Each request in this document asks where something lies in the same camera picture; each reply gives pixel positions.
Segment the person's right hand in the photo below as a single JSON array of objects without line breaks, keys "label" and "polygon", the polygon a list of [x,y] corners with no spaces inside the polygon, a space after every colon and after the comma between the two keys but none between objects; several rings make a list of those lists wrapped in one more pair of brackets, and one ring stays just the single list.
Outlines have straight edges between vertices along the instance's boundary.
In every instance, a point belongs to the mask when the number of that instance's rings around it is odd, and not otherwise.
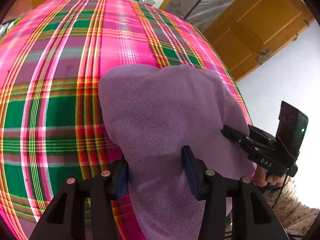
[{"label": "person's right hand", "polygon": [[281,186],[283,185],[285,177],[285,175],[283,175],[282,177],[278,177],[274,174],[266,173],[266,171],[262,167],[257,166],[255,174],[253,176],[253,182],[258,187],[265,187],[268,183]]}]

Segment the floral sleeve right forearm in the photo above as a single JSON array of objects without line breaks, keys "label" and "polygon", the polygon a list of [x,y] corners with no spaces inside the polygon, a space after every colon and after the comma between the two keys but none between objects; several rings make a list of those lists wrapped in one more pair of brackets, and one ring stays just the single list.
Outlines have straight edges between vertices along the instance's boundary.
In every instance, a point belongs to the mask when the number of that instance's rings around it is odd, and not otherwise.
[{"label": "floral sleeve right forearm", "polygon": [[284,229],[294,235],[306,234],[319,214],[319,209],[310,208],[299,201],[292,178],[286,181],[273,210]]}]

